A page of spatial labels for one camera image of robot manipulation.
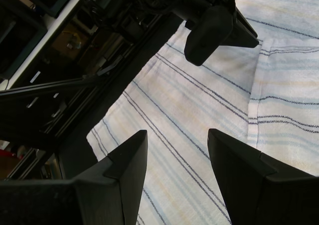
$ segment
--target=dark stripe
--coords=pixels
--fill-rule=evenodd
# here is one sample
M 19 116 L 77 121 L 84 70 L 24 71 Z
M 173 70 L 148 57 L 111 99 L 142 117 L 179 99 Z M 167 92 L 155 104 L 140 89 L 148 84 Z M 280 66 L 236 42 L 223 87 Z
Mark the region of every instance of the dark stripe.
M 127 92 L 124 92 L 131 101 L 140 109 L 140 111 L 144 114 L 144 116 L 151 122 L 151 124 L 155 127 L 155 129 L 163 136 L 163 138 L 167 141 L 167 143 L 173 148 L 173 150 L 178 154 L 178 156 L 183 160 L 183 162 L 190 168 L 190 170 L 200 179 L 200 181 L 205 185 L 205 187 L 215 196 L 215 198 L 221 203 L 221 205 L 226 208 L 225 204 L 219 199 L 219 197 L 211 190 L 211 188 L 205 183 L 205 181 L 196 173 L 196 171 L 187 163 L 187 161 L 180 155 L 180 153 L 175 149 L 175 147 L 169 142 L 169 140 L 165 137 L 165 135 L 160 131 L 160 129 L 151 121 L 151 119 L 144 113 L 144 111 L 139 107 L 139 105 L 130 97 Z
M 177 73 L 179 73 L 182 77 L 184 77 L 186 80 L 188 80 L 190 83 L 192 83 L 194 86 L 198 87 L 199 89 L 201 89 L 204 93 L 208 94 L 210 97 L 212 97 L 214 100 L 216 100 L 217 102 L 219 102 L 221 105 L 223 105 L 224 107 L 226 107 L 227 109 L 229 109 L 231 112 L 233 112 L 235 115 L 237 115 L 238 117 L 242 118 L 244 121 L 248 122 L 248 120 L 246 118 L 244 118 L 242 115 L 238 114 L 236 111 L 234 111 L 233 109 L 231 109 L 230 107 L 228 107 L 227 105 L 225 105 L 223 102 L 221 102 L 220 100 L 218 100 L 216 97 L 214 97 L 212 94 L 208 93 L 207 91 L 205 91 L 202 87 L 200 87 L 199 85 L 195 84 L 194 82 L 192 82 L 189 78 L 187 78 L 186 76 L 184 76 L 182 73 L 180 73 L 179 71 L 177 71 L 176 69 L 174 69 L 173 67 L 171 67 L 169 64 L 167 64 L 165 61 L 163 61 L 161 58 L 159 58 L 158 56 L 156 56 L 159 60 L 161 60 L 165 65 L 169 66 L 171 69 L 173 69 L 174 71 L 176 71 Z
M 104 156 L 106 156 L 106 153 L 105 153 L 105 152 L 104 152 L 104 150 L 102 149 L 101 144 L 100 144 L 100 142 L 99 142 L 98 138 L 97 138 L 97 137 L 96 137 L 96 135 L 93 133 L 93 130 L 92 130 L 92 134 L 94 135 L 94 137 L 95 137 L 96 141 L 98 142 L 99 147 L 100 147 L 100 150 L 102 151 L 102 153 L 104 154 Z
M 149 98 L 149 100 L 151 102 L 153 102 L 153 104 L 160 110 L 160 112 L 162 112 L 166 117 L 167 119 L 170 120 L 170 122 L 172 122 L 177 128 L 178 130 L 186 136 L 186 138 L 193 144 L 196 146 L 196 148 L 210 161 L 209 159 L 209 156 L 205 153 L 205 151 L 203 151 L 159 106 L 158 104 L 156 104 L 149 96 L 148 94 L 146 94 L 146 92 L 143 91 L 142 88 L 140 88 L 140 86 L 135 82 L 135 81 L 132 81 L 143 93 L 145 96 L 147 96 L 147 98 Z
M 288 49 L 288 50 L 275 49 L 275 50 L 271 50 L 271 51 L 267 51 L 265 49 L 261 49 L 261 51 L 265 51 L 265 52 L 268 52 L 268 53 L 271 53 L 271 52 L 289 52 L 289 51 L 312 51 L 312 50 L 316 50 L 316 48 L 312 48 L 312 49 Z
M 181 53 L 182 55 L 185 55 L 183 52 L 181 52 L 181 51 L 179 51 L 178 49 L 176 49 L 176 48 L 174 48 L 174 47 L 170 46 L 168 43 L 166 43 L 166 45 L 167 45 L 167 46 L 169 46 L 171 49 L 174 49 L 175 51 L 177 51 L 177 52 Z M 224 79 L 224 80 L 228 81 L 229 83 L 233 84 L 234 86 L 238 87 L 239 89 L 243 90 L 244 92 L 246 92 L 246 93 L 248 93 L 248 94 L 251 94 L 251 93 L 250 93 L 250 91 L 248 91 L 248 90 L 246 90 L 246 89 L 242 88 L 240 85 L 238 85 L 238 84 L 234 83 L 233 81 L 231 81 L 231 80 L 227 79 L 226 77 L 224 77 L 224 76 L 222 76 L 222 75 L 218 74 L 217 72 L 215 72 L 215 71 L 211 70 L 211 69 L 210 69 L 210 68 L 208 68 L 207 66 L 202 65 L 202 67 L 206 68 L 207 70 L 211 71 L 212 73 L 214 73 L 215 75 L 217 75 L 217 76 L 221 77 L 222 79 Z
M 314 131 L 314 130 L 310 130 L 310 129 L 304 129 L 304 128 L 300 127 L 299 125 L 295 124 L 295 123 L 292 123 L 292 122 L 289 122 L 289 121 L 284 121 L 284 120 L 267 120 L 267 121 L 259 121 L 258 122 L 258 124 L 272 124 L 272 123 L 292 124 L 295 127 L 299 128 L 299 129 L 302 129 L 302 130 L 304 130 L 306 132 L 319 134 L 319 131 Z
M 260 52 L 259 54 L 263 54 L 263 55 L 266 55 L 266 56 L 271 56 L 271 55 L 273 55 L 273 54 L 283 54 L 283 53 L 304 53 L 304 54 L 306 54 L 306 53 L 314 53 L 314 52 L 319 52 L 319 50 L 312 51 L 312 52 L 298 52 L 298 51 L 291 51 L 291 52 L 271 52 L 271 53 L 269 53 L 268 55 L 266 55 L 266 54 Z
M 253 21 L 253 22 L 261 23 L 261 24 L 264 24 L 264 25 L 267 25 L 267 26 L 271 26 L 271 27 L 275 27 L 275 28 L 278 28 L 278 29 L 282 29 L 282 30 L 285 30 L 285 31 L 293 32 L 293 33 L 296 33 L 296 34 L 299 34 L 299 35 L 303 35 L 303 36 L 307 36 L 307 37 L 310 37 L 310 38 L 319 39 L 319 37 L 316 37 L 316 36 L 312 36 L 312 35 L 309 35 L 309 34 L 305 34 L 303 32 L 298 32 L 298 31 L 295 31 L 295 30 L 292 30 L 292 29 L 288 29 L 288 28 L 284 28 L 284 27 L 279 27 L 279 26 L 276 26 L 276 25 L 273 25 L 273 24 L 270 24 L 270 23 L 267 23 L 267 22 L 262 22 L 262 21 L 251 19 L 251 18 L 246 18 L 246 19 L 250 20 L 250 21 Z
M 119 146 L 119 143 L 116 141 L 116 139 L 113 137 L 112 133 L 109 130 L 108 125 L 105 123 L 104 118 L 102 119 L 103 124 L 106 126 L 106 129 L 108 130 L 110 136 L 113 138 L 113 140 L 115 141 L 115 143 Z
M 253 101 L 264 101 L 267 99 L 277 99 L 277 100 L 281 100 L 281 101 L 285 101 L 285 102 L 289 102 L 289 103 L 293 103 L 293 104 L 297 104 L 297 105 L 311 105 L 311 106 L 318 106 L 319 103 L 314 103 L 314 102 L 294 102 L 294 101 L 289 101 L 280 97 L 274 97 L 274 96 L 266 96 L 260 99 L 257 98 L 251 98 L 251 100 Z
M 94 131 L 95 131 L 97 137 L 99 138 L 99 140 L 100 140 L 100 142 L 101 142 L 101 145 L 103 146 L 103 148 L 105 149 L 105 151 L 106 151 L 107 153 L 109 153 L 108 150 L 106 149 L 106 147 L 104 146 L 104 144 L 103 144 L 103 142 L 102 142 L 102 140 L 101 140 L 101 138 L 100 138 L 100 135 L 98 134 L 98 132 L 96 131 L 95 128 L 93 128 L 93 129 L 94 129 Z
M 158 135 L 158 133 L 154 130 L 154 128 L 150 125 L 150 123 L 157 129 L 157 131 L 163 136 L 163 138 L 167 141 L 167 143 L 172 147 L 172 149 L 176 152 L 176 154 L 183 160 L 183 162 L 193 171 L 193 173 L 202 181 L 202 183 L 209 189 L 209 191 L 217 198 L 217 200 L 221 203 L 223 207 L 226 207 L 221 200 L 215 195 L 215 193 L 206 185 L 206 183 L 199 177 L 199 175 L 193 170 L 193 168 L 186 162 L 186 160 L 178 153 L 178 151 L 174 148 L 174 146 L 167 140 L 167 138 L 161 133 L 161 131 L 154 125 L 154 123 L 148 118 L 148 116 L 141 110 L 141 108 L 132 100 L 132 98 L 127 94 L 128 97 L 134 102 L 141 112 L 145 115 L 145 117 L 150 121 L 150 123 L 144 118 L 144 116 L 137 110 L 137 108 L 129 101 L 128 97 L 125 96 L 125 98 L 128 100 L 128 102 L 131 104 L 131 106 L 136 110 L 138 114 L 142 117 L 142 119 L 146 122 L 146 124 L 150 127 L 150 129 L 155 133 L 155 135 L 160 139 L 160 141 L 164 144 L 164 146 L 169 150 L 169 152 L 174 156 L 174 158 L 180 163 L 180 165 L 185 169 L 185 171 L 191 176 L 191 178 L 198 184 L 198 186 L 204 191 L 204 193 L 210 198 L 210 200 L 217 206 L 219 211 L 224 215 L 224 217 L 231 223 L 230 218 L 227 216 L 227 214 L 219 207 L 219 205 L 214 201 L 214 199 L 208 194 L 208 192 L 202 187 L 202 185 L 195 179 L 195 177 L 187 170 L 187 168 L 183 165 L 183 163 L 177 158 L 177 156 L 171 151 L 171 149 L 168 147 L 168 145 L 163 141 L 163 139 Z
M 145 225 L 145 222 L 143 221 L 142 217 L 139 214 L 138 214 L 138 216 L 139 216 L 141 222 L 143 223 L 143 225 Z
M 109 131 L 111 137 L 113 138 L 113 140 L 116 142 L 117 145 L 119 145 L 119 143 L 115 140 L 114 136 L 111 134 L 111 132 L 110 132 L 108 126 L 107 126 L 106 123 L 104 122 L 104 119 L 103 119 L 102 121 L 103 121 L 103 123 L 105 124 L 106 128 L 108 129 L 108 131 Z M 155 207 L 153 201 L 151 200 L 151 198 L 149 197 L 149 195 L 147 194 L 147 192 L 145 191 L 145 189 L 143 189 L 143 191 L 144 191 L 144 193 L 146 194 L 146 196 L 147 196 L 147 198 L 149 199 L 149 201 L 151 202 L 153 208 L 155 209 L 156 213 L 158 214 L 158 216 L 160 217 L 160 219 L 162 220 L 162 222 L 166 225 L 166 223 L 165 223 L 163 217 L 162 217 L 162 216 L 160 215 L 160 213 L 158 212 L 157 208 Z
M 312 127 L 312 128 L 319 128 L 319 125 L 304 124 L 304 123 L 301 123 L 297 120 L 292 119 L 289 116 L 284 116 L 284 115 L 265 115 L 265 116 L 259 116 L 258 118 L 248 118 L 248 119 L 259 119 L 259 118 L 285 118 L 285 119 L 290 119 L 291 121 L 296 122 L 297 124 L 300 124 L 303 126 Z
M 158 214 L 158 216 L 159 216 L 159 218 L 161 219 L 161 221 L 163 222 L 163 224 L 165 224 L 165 225 L 166 225 L 166 223 L 165 223 L 165 221 L 164 221 L 163 217 L 162 217 L 162 216 L 160 215 L 160 213 L 158 212 L 158 209 L 155 207 L 155 205 L 154 205 L 153 201 L 151 200 L 151 198 L 150 198 L 149 194 L 146 192 L 146 190 L 145 190 L 145 189 L 143 189 L 143 192 L 146 194 L 147 198 L 149 199 L 149 201 L 150 201 L 151 205 L 152 205 L 152 206 L 153 206 L 153 208 L 155 209 L 156 213 Z

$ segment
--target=metal rod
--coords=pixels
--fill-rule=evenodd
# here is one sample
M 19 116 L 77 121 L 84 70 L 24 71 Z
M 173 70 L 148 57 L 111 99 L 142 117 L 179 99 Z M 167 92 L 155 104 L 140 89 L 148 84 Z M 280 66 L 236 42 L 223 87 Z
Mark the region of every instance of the metal rod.
M 11 89 L 0 92 L 0 103 L 5 101 L 20 100 L 27 97 L 38 97 L 50 93 L 59 93 L 61 91 L 93 87 L 102 81 L 102 77 L 94 76 L 87 79 L 81 78 Z

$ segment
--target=white cloth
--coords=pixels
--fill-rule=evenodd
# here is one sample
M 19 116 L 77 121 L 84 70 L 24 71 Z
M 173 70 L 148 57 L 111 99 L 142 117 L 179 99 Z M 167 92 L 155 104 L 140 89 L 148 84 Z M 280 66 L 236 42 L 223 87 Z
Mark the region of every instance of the white cloth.
M 319 175 L 318 1 L 236 1 L 259 46 L 219 47 L 196 67 L 184 58 L 189 31 L 181 25 L 87 136 L 101 160 L 148 131 L 137 224 L 230 223 L 208 157 L 209 128 Z

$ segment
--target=cable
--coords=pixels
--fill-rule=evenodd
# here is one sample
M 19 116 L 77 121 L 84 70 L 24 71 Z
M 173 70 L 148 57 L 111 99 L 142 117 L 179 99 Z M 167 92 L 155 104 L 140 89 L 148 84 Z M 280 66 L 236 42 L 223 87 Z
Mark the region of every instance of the cable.
M 164 8 L 151 7 L 145 0 L 138 0 L 142 9 L 151 14 L 166 14 L 172 11 L 182 0 L 175 0 L 171 5 L 166 5 Z
M 10 82 L 10 80 L 8 80 L 8 83 L 6 84 L 5 91 L 8 89 L 9 82 Z

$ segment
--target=red object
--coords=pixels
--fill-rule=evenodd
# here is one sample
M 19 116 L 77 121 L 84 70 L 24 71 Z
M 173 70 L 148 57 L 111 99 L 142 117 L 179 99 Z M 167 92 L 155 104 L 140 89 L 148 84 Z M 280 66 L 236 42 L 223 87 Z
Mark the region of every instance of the red object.
M 0 157 L 16 158 L 16 154 L 0 149 Z

